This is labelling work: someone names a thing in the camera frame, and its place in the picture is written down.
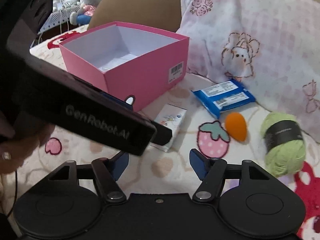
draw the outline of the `blue wet wipes package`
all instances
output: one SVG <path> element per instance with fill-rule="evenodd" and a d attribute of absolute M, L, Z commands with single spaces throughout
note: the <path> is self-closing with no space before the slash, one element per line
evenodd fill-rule
<path fill-rule="evenodd" d="M 254 96 L 234 79 L 202 90 L 193 91 L 204 107 L 216 118 L 220 113 L 255 102 Z"/>

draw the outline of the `gray plush toy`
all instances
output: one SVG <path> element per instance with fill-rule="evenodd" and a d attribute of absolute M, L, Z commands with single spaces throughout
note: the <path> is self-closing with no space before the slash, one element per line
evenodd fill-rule
<path fill-rule="evenodd" d="M 91 17 L 99 5 L 101 0 L 83 0 L 77 12 L 72 12 L 70 15 L 70 23 L 72 25 L 85 25 L 91 20 Z"/>

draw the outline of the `brown cushion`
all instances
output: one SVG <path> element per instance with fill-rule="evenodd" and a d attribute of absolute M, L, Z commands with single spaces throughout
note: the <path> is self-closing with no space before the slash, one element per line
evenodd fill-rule
<path fill-rule="evenodd" d="M 176 32 L 181 22 L 180 0 L 101 0 L 88 29 L 113 21 Z"/>

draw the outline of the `orange egg-shaped object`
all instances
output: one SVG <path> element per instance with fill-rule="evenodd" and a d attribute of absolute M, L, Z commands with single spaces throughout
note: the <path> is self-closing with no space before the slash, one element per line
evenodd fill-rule
<path fill-rule="evenodd" d="M 244 142 L 247 138 L 247 124 L 242 114 L 230 113 L 225 120 L 227 133 L 235 140 Z"/>

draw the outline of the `black yarn label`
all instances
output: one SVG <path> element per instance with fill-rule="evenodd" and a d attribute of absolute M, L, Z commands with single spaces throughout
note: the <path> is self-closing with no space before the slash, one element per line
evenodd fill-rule
<path fill-rule="evenodd" d="M 295 121 L 282 120 L 271 125 L 264 140 L 269 152 L 272 148 L 293 140 L 303 140 L 299 125 Z"/>

